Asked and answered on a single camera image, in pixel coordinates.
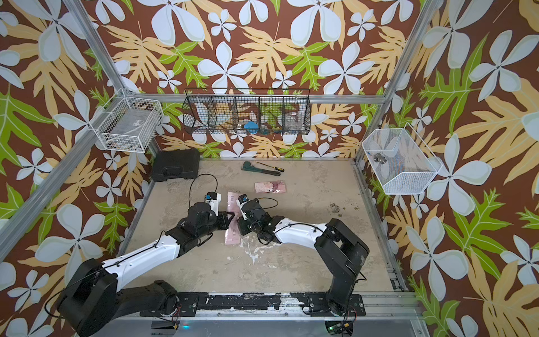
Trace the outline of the pink ruler set pouch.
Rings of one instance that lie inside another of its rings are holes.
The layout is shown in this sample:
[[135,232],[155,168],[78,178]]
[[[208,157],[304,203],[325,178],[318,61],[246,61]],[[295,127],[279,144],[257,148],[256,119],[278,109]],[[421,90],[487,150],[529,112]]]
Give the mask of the pink ruler set pouch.
[[225,231],[225,245],[236,245],[241,241],[238,220],[241,218],[241,210],[237,204],[239,193],[228,192],[227,194],[227,211],[234,213],[234,218],[231,220],[228,229]]

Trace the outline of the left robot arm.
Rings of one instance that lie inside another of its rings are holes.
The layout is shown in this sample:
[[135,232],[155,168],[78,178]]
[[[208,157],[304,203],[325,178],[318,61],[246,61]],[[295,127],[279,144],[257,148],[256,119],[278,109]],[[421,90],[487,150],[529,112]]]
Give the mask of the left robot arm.
[[178,292],[163,280],[130,288],[133,280],[205,243],[215,231],[227,230],[233,212],[204,202],[188,209],[187,217],[157,240],[118,258],[82,263],[60,292],[57,310],[79,336],[91,336],[110,321],[133,313],[156,316],[175,313]]

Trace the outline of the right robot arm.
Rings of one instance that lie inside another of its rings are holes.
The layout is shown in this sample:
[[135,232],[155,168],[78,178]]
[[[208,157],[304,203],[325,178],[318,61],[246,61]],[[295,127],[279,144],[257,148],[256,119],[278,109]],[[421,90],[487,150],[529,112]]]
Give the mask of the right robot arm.
[[345,223],[336,218],[328,223],[303,223],[283,216],[271,216],[259,199],[240,195],[237,205],[242,235],[254,233],[261,244],[297,244],[314,249],[333,276],[326,292],[329,310],[344,316],[361,270],[370,254],[369,247]]

